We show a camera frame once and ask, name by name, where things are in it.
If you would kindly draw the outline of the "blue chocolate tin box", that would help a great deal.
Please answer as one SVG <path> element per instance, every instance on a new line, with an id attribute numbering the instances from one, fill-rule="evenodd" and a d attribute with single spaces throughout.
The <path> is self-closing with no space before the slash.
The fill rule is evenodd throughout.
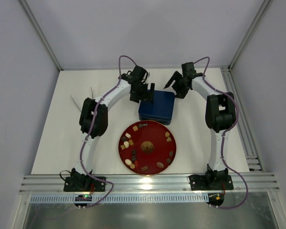
<path id="1" fill-rule="evenodd" d="M 170 125 L 172 121 L 172 117 L 157 117 L 157 116 L 146 116 L 146 115 L 139 115 L 139 119 L 141 121 L 155 121 L 163 125 Z"/>

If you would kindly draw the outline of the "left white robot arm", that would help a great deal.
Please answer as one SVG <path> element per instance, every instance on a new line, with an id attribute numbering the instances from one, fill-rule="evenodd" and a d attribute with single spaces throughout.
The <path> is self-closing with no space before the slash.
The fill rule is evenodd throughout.
<path id="1" fill-rule="evenodd" d="M 70 175 L 64 179 L 63 191 L 104 192 L 105 184 L 111 184 L 106 177 L 92 174 L 93 169 L 89 161 L 92 160 L 100 137 L 108 128 L 108 112 L 120 99 L 129 95 L 130 101 L 136 103 L 153 102 L 155 84 L 148 85 L 146 82 L 148 76 L 146 69 L 135 65 L 133 70 L 120 73 L 116 85 L 110 90 L 95 99 L 84 100 L 79 119 L 82 132 L 79 160 L 69 172 Z"/>

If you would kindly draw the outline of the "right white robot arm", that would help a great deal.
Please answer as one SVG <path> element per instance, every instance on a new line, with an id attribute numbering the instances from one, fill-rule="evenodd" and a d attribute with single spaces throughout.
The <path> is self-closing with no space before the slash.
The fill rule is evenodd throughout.
<path id="1" fill-rule="evenodd" d="M 212 86 L 205 73 L 198 73 L 193 62 L 183 63 L 181 72 L 174 72 L 165 87 L 172 87 L 175 97 L 183 99 L 194 90 L 206 100 L 205 122 L 211 133 L 211 153 L 204 175 L 191 175 L 192 191 L 232 190 L 231 167 L 226 162 L 230 130 L 238 122 L 238 107 L 231 92 Z"/>

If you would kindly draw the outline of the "silver metal tongs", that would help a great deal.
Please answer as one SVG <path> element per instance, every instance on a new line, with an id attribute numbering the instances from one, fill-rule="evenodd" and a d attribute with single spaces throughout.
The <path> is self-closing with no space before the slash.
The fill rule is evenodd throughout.
<path id="1" fill-rule="evenodd" d="M 77 98 L 76 96 L 74 96 L 73 94 L 70 94 L 70 98 L 73 102 L 73 104 L 77 107 L 77 109 L 79 110 L 79 112 L 82 111 L 82 102 L 80 101 L 79 98 Z M 93 99 L 94 98 L 94 94 L 93 94 L 93 89 L 92 87 L 90 87 L 90 96 L 89 98 Z"/>

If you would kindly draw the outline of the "blue tin lid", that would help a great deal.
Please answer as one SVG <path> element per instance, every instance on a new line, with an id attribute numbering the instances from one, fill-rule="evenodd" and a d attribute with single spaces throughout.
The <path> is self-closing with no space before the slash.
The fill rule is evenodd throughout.
<path id="1" fill-rule="evenodd" d="M 173 92 L 154 91 L 153 103 L 141 101 L 138 115 L 172 117 L 175 95 Z"/>

